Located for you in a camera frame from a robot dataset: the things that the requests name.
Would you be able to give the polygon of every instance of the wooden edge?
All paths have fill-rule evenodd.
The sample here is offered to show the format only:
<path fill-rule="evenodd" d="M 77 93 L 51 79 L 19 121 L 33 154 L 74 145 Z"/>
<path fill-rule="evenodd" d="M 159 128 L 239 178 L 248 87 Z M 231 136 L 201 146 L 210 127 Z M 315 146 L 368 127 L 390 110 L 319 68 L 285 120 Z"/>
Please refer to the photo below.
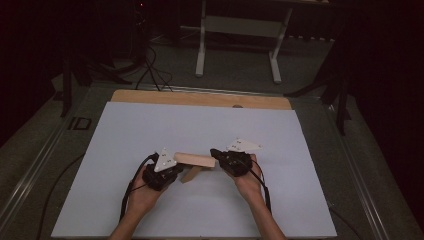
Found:
<path fill-rule="evenodd" d="M 202 156 L 188 153 L 176 152 L 174 159 L 178 163 L 201 166 L 201 167 L 215 167 L 216 159 L 210 156 Z"/>
<path fill-rule="evenodd" d="M 217 93 L 156 92 L 142 90 L 116 90 L 112 102 L 192 105 L 210 107 L 260 108 L 291 110 L 291 104 L 284 97 L 229 95 Z"/>
<path fill-rule="evenodd" d="M 196 177 L 196 175 L 202 170 L 201 166 L 193 166 L 184 177 L 181 178 L 182 183 L 189 182 Z"/>

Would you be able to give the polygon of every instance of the wrist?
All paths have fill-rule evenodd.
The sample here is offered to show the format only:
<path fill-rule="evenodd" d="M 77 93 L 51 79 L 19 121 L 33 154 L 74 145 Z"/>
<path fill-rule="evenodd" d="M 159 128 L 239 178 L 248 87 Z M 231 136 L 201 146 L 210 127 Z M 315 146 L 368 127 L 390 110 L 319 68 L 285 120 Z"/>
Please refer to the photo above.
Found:
<path fill-rule="evenodd" d="M 131 236 L 133 235 L 143 216 L 144 214 L 139 214 L 134 211 L 127 211 L 108 239 L 131 239 Z"/>
<path fill-rule="evenodd" d="M 130 221 L 140 221 L 148 212 L 146 207 L 128 208 L 124 217 Z"/>
<path fill-rule="evenodd" d="M 246 194 L 245 199 L 249 206 L 259 206 L 265 205 L 265 201 L 260 192 L 253 192 L 250 194 Z"/>

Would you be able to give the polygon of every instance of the white surface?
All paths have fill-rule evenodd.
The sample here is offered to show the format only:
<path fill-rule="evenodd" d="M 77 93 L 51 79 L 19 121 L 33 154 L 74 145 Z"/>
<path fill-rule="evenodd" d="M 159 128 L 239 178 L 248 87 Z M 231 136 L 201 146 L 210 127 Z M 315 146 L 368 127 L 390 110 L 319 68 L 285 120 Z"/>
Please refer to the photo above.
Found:
<path fill-rule="evenodd" d="M 53 237 L 108 236 L 119 219 L 128 182 L 148 155 L 209 155 L 234 138 L 261 143 L 256 153 L 273 216 L 290 238 L 336 236 L 296 113 L 291 110 L 139 103 L 106 105 Z M 179 179 L 138 226 L 136 237 L 258 237 L 234 183 L 220 169 Z"/>
<path fill-rule="evenodd" d="M 262 149 L 262 145 L 258 145 L 256 143 L 252 143 L 240 138 L 237 138 L 230 145 L 227 146 L 228 151 L 234 152 L 247 152 L 259 149 Z"/>

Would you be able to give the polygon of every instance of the floor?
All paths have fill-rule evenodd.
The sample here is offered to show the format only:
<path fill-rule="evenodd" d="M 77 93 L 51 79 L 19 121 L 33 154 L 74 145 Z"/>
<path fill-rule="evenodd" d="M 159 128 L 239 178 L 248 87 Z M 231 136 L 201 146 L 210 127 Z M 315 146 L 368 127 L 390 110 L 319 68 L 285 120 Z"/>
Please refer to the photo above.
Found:
<path fill-rule="evenodd" d="M 153 59 L 156 54 L 155 68 L 172 74 L 170 80 L 169 74 L 154 71 L 154 79 L 163 90 L 282 96 L 311 83 L 331 48 L 331 42 L 285 40 L 278 57 L 283 83 L 275 85 L 264 50 L 266 44 L 245 47 L 245 44 L 223 42 L 222 36 L 210 35 L 204 76 L 197 78 L 194 72 L 198 34 L 188 34 L 192 35 L 178 45 L 168 44 L 165 38 L 151 43 L 155 53 L 150 50 L 148 57 Z M 139 69 L 122 76 L 133 82 L 132 85 L 117 85 L 98 74 L 93 74 L 95 80 L 88 88 L 74 84 L 74 104 L 66 118 L 59 117 L 61 103 L 50 100 L 1 148 L 0 206 L 3 212 L 0 239 L 35 238 L 43 207 L 54 187 L 47 202 L 41 235 L 41 239 L 50 239 L 79 162 L 72 165 L 56 185 L 54 182 L 71 161 L 85 152 L 103 107 L 113 92 L 120 88 L 134 89 L 144 71 Z M 55 82 L 60 80 L 61 76 L 54 79 Z M 139 89 L 155 89 L 149 74 Z M 322 105 L 318 98 L 321 92 L 322 89 L 317 89 L 289 100 L 301 122 L 324 195 L 331 209 L 350 222 L 349 226 L 337 214 L 332 215 L 339 235 L 334 239 L 359 239 L 354 231 L 362 239 L 424 239 L 355 99 L 350 97 L 348 101 L 350 120 L 345 121 L 346 136 L 343 137 L 334 125 L 333 108 L 337 106 Z M 72 117 L 90 118 L 92 127 L 69 130 Z M 29 169 L 34 168 L 39 169 L 38 174 L 28 174 Z M 29 183 L 21 181 L 25 176 L 31 179 Z M 13 193 L 21 193 L 23 197 L 18 198 Z"/>

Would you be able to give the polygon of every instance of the black cable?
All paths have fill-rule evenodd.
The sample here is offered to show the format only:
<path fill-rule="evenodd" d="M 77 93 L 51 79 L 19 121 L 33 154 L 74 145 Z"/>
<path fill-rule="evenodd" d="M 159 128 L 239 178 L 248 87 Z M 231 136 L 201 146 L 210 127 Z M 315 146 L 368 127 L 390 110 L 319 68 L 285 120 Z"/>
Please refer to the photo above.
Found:
<path fill-rule="evenodd" d="M 239 163 L 241 163 L 242 165 L 244 165 L 246 168 L 249 168 L 249 166 L 247 166 L 244 162 L 242 162 L 241 160 L 239 160 L 239 159 L 236 159 L 235 158 L 235 160 L 237 161 L 237 162 L 239 162 Z M 259 166 L 259 164 L 257 163 L 257 162 L 255 162 L 256 163 L 256 165 L 259 167 L 259 170 L 261 171 L 261 174 L 262 174 L 262 176 L 264 176 L 264 173 L 263 173 L 263 171 L 262 171 L 262 169 L 261 169 L 261 167 Z M 262 185 L 262 187 L 264 188 L 264 193 L 265 193 L 265 204 L 266 204 L 266 206 L 267 206 L 267 208 L 268 208 L 268 210 L 269 210 L 269 212 L 272 214 L 272 211 L 271 211 L 271 197 L 270 197 L 270 195 L 269 195 L 269 190 L 268 190 L 268 187 L 265 185 L 265 177 L 264 177 L 264 181 L 262 181 L 261 180 L 261 178 L 251 169 L 251 168 L 249 168 L 249 172 L 250 173 L 252 173 L 252 175 L 259 181 L 259 183 Z"/>
<path fill-rule="evenodd" d="M 55 189 L 57 183 L 59 182 L 60 178 L 63 176 L 63 174 L 72 166 L 74 165 L 76 162 L 78 162 L 80 159 L 82 159 L 82 157 L 84 157 L 85 153 L 83 153 L 82 155 L 80 155 L 79 157 L 77 157 L 75 160 L 73 160 L 71 163 L 68 164 L 68 166 L 66 166 L 65 169 L 63 169 L 63 171 L 60 173 L 59 177 L 56 178 L 52 188 L 50 189 L 49 195 L 47 196 L 47 200 L 44 203 L 44 207 L 43 207 L 43 212 L 41 214 L 41 220 L 40 220 L 40 225 L 38 227 L 38 232 L 37 232 L 37 240 L 41 239 L 41 232 L 43 230 L 43 222 L 44 222 L 44 217 L 46 216 L 46 211 L 47 211 L 47 206 L 49 205 L 49 201 L 50 201 L 50 197 L 53 193 L 53 190 Z"/>
<path fill-rule="evenodd" d="M 158 83 L 156 82 L 155 77 L 153 76 L 153 71 L 152 71 L 152 67 L 151 67 L 151 65 L 150 65 L 150 62 L 149 62 L 149 61 L 147 61 L 147 60 L 146 60 L 146 65 L 147 65 L 147 69 L 149 70 L 150 77 L 152 78 L 153 83 L 154 83 L 154 84 L 155 84 L 155 86 L 156 86 L 156 89 L 160 92 L 160 88 L 159 88 L 159 86 L 158 86 Z"/>
<path fill-rule="evenodd" d="M 141 75 L 140 79 L 138 80 L 137 84 L 135 85 L 135 89 L 134 90 L 138 90 L 138 85 L 140 85 L 141 81 L 143 80 L 144 76 L 146 76 L 147 72 L 149 70 L 146 69 L 146 71 L 143 73 L 143 75 Z"/>
<path fill-rule="evenodd" d="M 342 220 L 354 233 L 355 235 L 360 239 L 363 240 L 363 238 L 361 237 L 361 235 L 359 234 L 359 232 L 355 229 L 355 227 L 353 227 L 353 225 L 346 219 L 344 218 L 342 215 L 340 215 L 336 210 L 334 210 L 331 206 L 329 207 L 330 211 L 332 213 L 334 213 L 334 215 L 336 215 L 337 217 L 340 218 L 340 220 Z"/>
<path fill-rule="evenodd" d="M 156 75 L 158 75 L 158 77 L 162 80 L 162 82 L 164 83 L 164 85 L 160 88 L 160 90 L 159 91 L 162 91 L 164 88 L 165 88 L 165 86 L 166 87 L 168 87 L 169 88 L 169 90 L 171 90 L 171 92 L 173 92 L 173 90 L 172 90 L 172 88 L 171 88 L 171 86 L 169 86 L 169 82 L 170 81 L 172 81 L 172 74 L 171 73 L 169 73 L 169 72 L 165 72 L 165 71 L 161 71 L 161 70 L 158 70 L 157 68 L 155 68 L 155 67 L 153 67 L 153 65 L 149 62 L 149 64 L 150 64 L 150 67 L 151 67 L 151 69 L 153 69 L 155 72 L 156 72 Z M 166 81 L 165 79 L 163 79 L 163 77 L 160 75 L 160 73 L 159 72 L 163 72 L 163 73 L 165 73 L 165 74 L 169 74 L 170 76 L 171 76 L 171 79 L 169 80 L 169 81 Z"/>
<path fill-rule="evenodd" d="M 265 184 L 265 175 L 264 175 L 264 172 L 262 171 L 261 166 L 259 166 L 259 164 L 256 161 L 252 161 L 252 162 L 254 162 L 256 164 L 256 166 L 258 166 L 259 170 L 261 171 L 262 180 L 264 181 L 264 184 Z"/>
<path fill-rule="evenodd" d="M 135 190 L 138 190 L 138 189 L 145 187 L 145 186 L 147 186 L 147 183 L 141 185 L 140 187 L 136 187 L 136 188 L 131 189 L 131 192 L 134 192 Z"/>
<path fill-rule="evenodd" d="M 143 168 L 144 164 L 146 164 L 147 161 L 149 161 L 150 159 L 153 159 L 155 154 L 149 155 L 146 159 L 143 160 L 143 162 L 140 164 L 140 166 L 138 167 L 137 171 L 134 174 L 134 177 L 132 178 L 132 180 L 128 183 L 128 187 L 127 190 L 125 191 L 124 197 L 122 198 L 122 203 L 121 203 L 121 214 L 119 216 L 119 221 L 121 221 L 121 219 L 124 217 L 125 215 L 125 211 L 127 210 L 127 202 L 128 202 L 128 196 L 130 195 L 130 193 L 138 188 L 144 187 L 146 184 L 138 187 L 138 188 L 134 188 L 133 189 L 133 183 L 135 182 L 135 179 L 137 178 L 137 175 L 140 173 L 141 169 Z"/>
<path fill-rule="evenodd" d="M 151 64 L 153 65 L 154 63 L 155 63 L 155 61 L 156 61 L 156 52 L 155 52 L 155 50 L 153 50 L 153 48 L 152 47 L 150 47 L 149 46 L 149 49 L 150 50 L 152 50 L 152 52 L 153 52 L 153 60 L 152 60 L 152 62 L 151 62 Z M 138 80 L 138 82 L 137 82 L 137 84 L 135 85 L 135 88 L 134 88 L 134 90 L 138 90 L 138 86 L 140 85 L 140 83 L 141 83 L 141 81 L 143 80 L 143 78 L 146 76 L 146 74 L 149 72 L 149 67 L 147 67 L 147 69 L 146 69 L 146 71 L 143 73 L 143 75 L 141 75 L 141 77 L 140 77 L 140 79 Z"/>

